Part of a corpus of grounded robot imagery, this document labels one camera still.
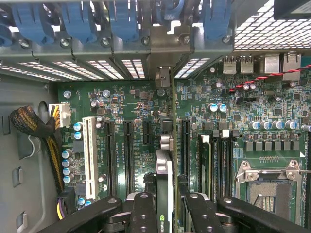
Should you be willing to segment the open grey PC case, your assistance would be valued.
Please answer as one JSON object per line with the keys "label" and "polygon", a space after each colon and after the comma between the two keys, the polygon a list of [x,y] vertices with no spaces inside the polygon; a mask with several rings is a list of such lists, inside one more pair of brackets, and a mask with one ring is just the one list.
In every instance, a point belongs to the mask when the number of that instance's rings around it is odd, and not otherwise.
{"label": "open grey PC case", "polygon": [[[90,1],[97,41],[82,44],[67,34],[62,3]],[[49,104],[61,103],[59,86],[73,82],[150,82],[150,31],[166,26],[168,34],[190,27],[190,51],[175,67],[174,82],[194,80],[215,69],[220,75],[241,73],[241,56],[252,56],[254,73],[231,87],[235,92],[253,82],[283,81],[284,54],[311,57],[311,18],[274,19],[274,0],[231,0],[227,35],[204,37],[203,0],[185,0],[179,20],[156,21],[156,0],[136,0],[139,39],[125,42],[111,31],[108,3],[117,0],[0,0],[0,14],[9,20],[13,43],[0,47],[0,233],[37,233],[79,211],[75,191],[65,186],[61,130]],[[14,3],[42,3],[54,30],[54,43],[38,45],[23,37],[12,14]],[[279,73],[264,73],[266,55],[279,54]],[[223,74],[223,58],[236,57],[236,74]],[[176,178],[175,230],[182,225]]]}

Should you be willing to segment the short black expansion slot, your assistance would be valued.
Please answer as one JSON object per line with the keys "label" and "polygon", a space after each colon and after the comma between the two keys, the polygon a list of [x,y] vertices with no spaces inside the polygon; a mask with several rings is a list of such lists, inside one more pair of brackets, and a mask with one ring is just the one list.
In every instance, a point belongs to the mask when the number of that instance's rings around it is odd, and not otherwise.
{"label": "short black expansion slot", "polygon": [[143,143],[145,145],[152,143],[152,123],[151,121],[143,121]]}

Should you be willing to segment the black RAM slot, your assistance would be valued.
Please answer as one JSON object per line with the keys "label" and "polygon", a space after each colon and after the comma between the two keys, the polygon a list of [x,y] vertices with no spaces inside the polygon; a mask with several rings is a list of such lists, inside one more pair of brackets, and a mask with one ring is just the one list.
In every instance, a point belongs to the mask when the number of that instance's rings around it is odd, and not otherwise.
{"label": "black RAM slot", "polygon": [[311,230],[311,132],[306,133],[307,147],[306,147],[306,199],[305,199],[305,228]]}
{"label": "black RAM slot", "polygon": [[212,131],[212,153],[213,153],[213,201],[217,202],[219,197],[219,131]]}
{"label": "black RAM slot", "polygon": [[230,192],[230,151],[229,130],[221,131],[221,195],[227,196]]}
{"label": "black RAM slot", "polygon": [[230,133],[230,194],[235,196],[235,160],[239,156],[239,138],[240,132],[238,130],[232,130]]}

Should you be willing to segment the long black expansion slot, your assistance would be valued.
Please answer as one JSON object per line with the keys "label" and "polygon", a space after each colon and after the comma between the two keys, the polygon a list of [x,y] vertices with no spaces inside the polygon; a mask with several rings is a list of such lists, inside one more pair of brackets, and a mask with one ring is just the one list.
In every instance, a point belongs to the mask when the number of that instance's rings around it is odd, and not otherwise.
{"label": "long black expansion slot", "polygon": [[116,149],[114,121],[104,122],[105,149],[107,156],[107,186],[110,196],[117,195]]}
{"label": "long black expansion slot", "polygon": [[190,120],[181,120],[181,173],[187,178],[190,177]]}
{"label": "long black expansion slot", "polygon": [[134,127],[130,120],[123,123],[126,194],[135,191]]}

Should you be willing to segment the CPU socket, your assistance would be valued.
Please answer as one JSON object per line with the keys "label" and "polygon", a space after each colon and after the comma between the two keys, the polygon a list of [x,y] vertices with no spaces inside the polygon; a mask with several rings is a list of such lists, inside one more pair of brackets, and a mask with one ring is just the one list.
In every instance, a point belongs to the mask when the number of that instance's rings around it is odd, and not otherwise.
{"label": "CPU socket", "polygon": [[247,160],[238,166],[234,197],[297,225],[304,225],[303,175],[292,159],[283,167],[254,167]]}

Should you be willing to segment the silver square port block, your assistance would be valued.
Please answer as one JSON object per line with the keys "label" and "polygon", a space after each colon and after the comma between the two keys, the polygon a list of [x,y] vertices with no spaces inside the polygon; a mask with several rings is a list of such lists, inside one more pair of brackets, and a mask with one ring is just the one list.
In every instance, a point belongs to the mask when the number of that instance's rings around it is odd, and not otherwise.
{"label": "silver square port block", "polygon": [[280,55],[272,54],[266,55],[264,58],[264,73],[272,74],[279,73],[280,67]]}

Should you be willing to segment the white expansion slot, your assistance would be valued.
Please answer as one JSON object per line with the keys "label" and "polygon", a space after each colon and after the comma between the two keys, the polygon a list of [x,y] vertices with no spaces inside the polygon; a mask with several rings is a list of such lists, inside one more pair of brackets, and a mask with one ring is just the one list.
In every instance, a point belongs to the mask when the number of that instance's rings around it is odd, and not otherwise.
{"label": "white expansion slot", "polygon": [[85,162],[86,198],[96,199],[99,193],[96,118],[82,118]]}

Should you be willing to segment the silver USB port block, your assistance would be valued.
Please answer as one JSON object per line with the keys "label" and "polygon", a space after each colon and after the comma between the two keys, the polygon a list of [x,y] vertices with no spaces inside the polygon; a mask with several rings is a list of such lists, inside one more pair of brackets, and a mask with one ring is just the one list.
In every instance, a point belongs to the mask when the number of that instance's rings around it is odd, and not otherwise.
{"label": "silver USB port block", "polygon": [[223,74],[236,74],[236,57],[226,56],[223,58]]}
{"label": "silver USB port block", "polygon": [[254,73],[254,60],[252,56],[241,56],[241,73],[253,74]]}

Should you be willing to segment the silver ethernet port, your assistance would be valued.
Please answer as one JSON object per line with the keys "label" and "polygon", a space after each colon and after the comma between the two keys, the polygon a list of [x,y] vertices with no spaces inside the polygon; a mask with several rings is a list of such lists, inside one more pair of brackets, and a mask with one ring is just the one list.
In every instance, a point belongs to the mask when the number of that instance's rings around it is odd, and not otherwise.
{"label": "silver ethernet port", "polygon": [[[283,71],[294,70],[300,68],[301,54],[295,52],[288,52],[284,54]],[[294,71],[293,73],[283,74],[284,82],[297,82],[300,80],[300,72]]]}

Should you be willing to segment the black RAM stick with sticker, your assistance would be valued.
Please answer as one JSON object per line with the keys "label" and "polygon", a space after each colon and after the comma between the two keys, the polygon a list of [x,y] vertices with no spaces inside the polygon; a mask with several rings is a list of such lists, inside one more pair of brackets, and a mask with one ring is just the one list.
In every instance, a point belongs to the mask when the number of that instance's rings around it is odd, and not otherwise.
{"label": "black RAM stick with sticker", "polygon": [[198,190],[211,197],[211,145],[209,135],[199,135],[198,144]]}

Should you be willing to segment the green motherboard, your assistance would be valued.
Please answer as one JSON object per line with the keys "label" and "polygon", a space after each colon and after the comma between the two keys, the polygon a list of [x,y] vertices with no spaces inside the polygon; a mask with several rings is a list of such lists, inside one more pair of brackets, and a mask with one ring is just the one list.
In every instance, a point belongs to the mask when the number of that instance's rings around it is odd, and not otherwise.
{"label": "green motherboard", "polygon": [[[197,192],[199,135],[209,135],[211,145],[211,197],[213,201],[212,131],[219,131],[219,197],[221,195],[221,131],[240,132],[239,156],[235,174],[242,160],[254,167],[283,167],[296,159],[306,168],[307,132],[311,132],[311,57],[304,57],[300,80],[284,82],[279,78],[253,82],[240,90],[231,87],[243,82],[247,75],[220,75],[217,70],[202,72],[194,80],[175,81],[177,168],[181,173],[181,120],[190,120],[191,192]],[[61,130],[65,186],[75,191],[76,208],[82,208],[109,196],[104,122],[114,121],[117,196],[125,199],[126,178],[123,123],[130,120],[134,127],[135,191],[144,190],[144,175],[156,173],[156,150],[160,148],[160,117],[168,110],[169,98],[150,82],[73,82],[59,86],[61,103],[70,104],[71,127]],[[96,118],[98,185],[96,199],[86,198],[85,162],[82,118]],[[152,123],[152,143],[143,143],[143,121]],[[303,175],[305,195],[307,174]]]}

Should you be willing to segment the white power connector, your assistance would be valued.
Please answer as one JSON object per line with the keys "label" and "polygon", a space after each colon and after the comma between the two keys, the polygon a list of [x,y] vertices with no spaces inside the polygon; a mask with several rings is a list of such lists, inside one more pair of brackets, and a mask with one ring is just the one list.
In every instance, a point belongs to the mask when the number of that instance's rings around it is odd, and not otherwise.
{"label": "white power connector", "polygon": [[70,126],[71,112],[69,103],[49,104],[49,113],[55,120],[56,129]]}

